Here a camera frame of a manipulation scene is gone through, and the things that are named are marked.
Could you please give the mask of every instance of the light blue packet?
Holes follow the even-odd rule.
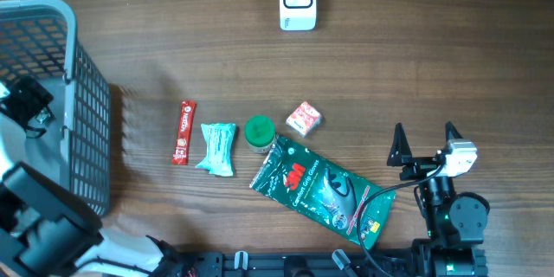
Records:
[[[196,165],[198,169],[206,169],[209,170],[209,174],[222,177],[233,176],[231,148],[235,129],[235,124],[202,124],[202,134],[206,140],[206,158]]]

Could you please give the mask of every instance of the yellow label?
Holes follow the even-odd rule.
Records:
[[[371,231],[372,233],[376,233],[377,230],[379,229],[379,226],[381,226],[381,224],[379,224],[379,222],[374,222],[374,223],[373,223],[373,226],[371,226],[370,231]]]

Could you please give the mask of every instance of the green lid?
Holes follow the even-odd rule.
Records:
[[[264,147],[274,141],[275,126],[267,116],[254,116],[244,126],[244,136],[249,144]]]

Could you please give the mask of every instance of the red label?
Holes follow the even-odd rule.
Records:
[[[172,164],[187,164],[189,162],[190,129],[195,109],[196,102],[194,100],[185,100],[181,103],[181,119],[179,120]]]
[[[306,168],[300,164],[293,164],[293,169],[288,172],[287,180],[285,181],[285,187],[290,187],[291,190],[296,190],[300,179],[304,176]]]

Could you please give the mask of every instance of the wooden table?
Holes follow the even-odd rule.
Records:
[[[455,181],[492,210],[491,276],[554,269],[552,0],[319,0],[314,31],[279,28],[279,0],[65,0],[112,84],[112,212],[107,227],[188,250],[358,247],[248,185],[263,156],[235,138],[235,177],[194,168],[201,123],[280,133],[383,186],[394,125],[416,156],[444,146],[452,120],[479,147]],[[197,100],[190,165],[170,165],[179,103]],[[303,100],[325,116],[307,138],[285,125]],[[411,190],[398,191],[380,247],[424,237]]]

